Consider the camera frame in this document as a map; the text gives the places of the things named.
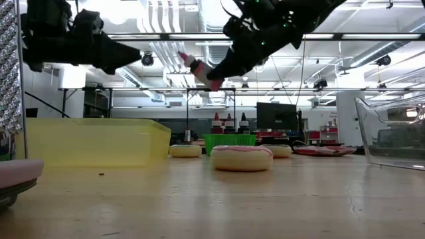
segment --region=clear plastic bin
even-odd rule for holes
[[[368,163],[425,170],[425,95],[379,106],[355,101]]]

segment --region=donut-shaped cushion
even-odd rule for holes
[[[199,145],[172,145],[169,154],[173,157],[199,157],[202,148]]]
[[[211,151],[211,162],[217,170],[263,171],[272,166],[273,153],[265,147],[216,146]]]
[[[292,149],[289,145],[261,145],[273,152],[275,159],[284,159],[292,155]]]

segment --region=green plastic basket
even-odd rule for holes
[[[256,135],[223,135],[223,134],[208,134],[204,135],[205,151],[209,156],[213,147],[218,145],[250,145],[254,146]]]

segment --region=wooden table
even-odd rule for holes
[[[425,235],[424,202],[424,172],[359,156],[296,155],[259,173],[170,158],[145,169],[46,169],[0,216],[0,238],[413,239]]]

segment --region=pink plate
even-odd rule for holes
[[[340,157],[348,154],[352,154],[356,151],[353,147],[344,146],[299,146],[294,147],[294,151],[301,155],[311,156],[327,156],[327,157]]]

